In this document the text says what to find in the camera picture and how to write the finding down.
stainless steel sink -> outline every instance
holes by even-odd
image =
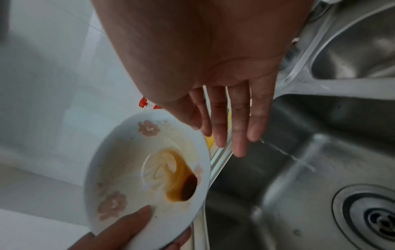
[[[232,156],[210,188],[210,248],[395,249],[394,110],[388,100],[277,98],[263,142]]]
[[[305,25],[265,136],[212,161],[203,249],[395,249],[394,24],[345,0]]]
[[[367,17],[334,37],[311,71],[319,79],[395,76],[395,8]]]

brown liquid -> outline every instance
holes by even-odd
[[[177,164],[175,172],[171,171],[168,166],[164,168],[169,183],[166,197],[173,202],[189,200],[195,193],[198,179],[176,150],[165,149],[161,153],[172,155]]]

ceramic bowl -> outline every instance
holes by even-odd
[[[126,249],[161,249],[193,222],[206,198],[210,172],[200,131],[165,110],[133,115],[110,132],[89,164],[84,198],[90,229],[99,234],[122,216],[151,205],[150,222]],[[192,184],[179,199],[177,187],[187,186],[182,180],[186,174]]]

bowl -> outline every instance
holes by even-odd
[[[161,249],[186,230],[209,188],[210,155],[200,131],[165,110],[133,115],[102,141],[84,182],[91,231],[151,205],[147,226],[126,246]]]

floral design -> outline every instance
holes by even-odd
[[[100,203],[98,213],[100,220],[107,220],[111,217],[118,217],[120,212],[123,212],[127,205],[126,195],[119,191],[114,191],[112,194],[106,196],[105,201]]]
[[[139,132],[144,136],[151,137],[156,136],[160,132],[160,128],[151,121],[145,120],[144,122],[139,122]]]
[[[195,169],[193,170],[193,173],[195,174],[196,178],[197,178],[197,185],[199,186],[200,183],[202,182],[202,178],[203,178],[203,169],[200,165],[197,165],[195,167]]]

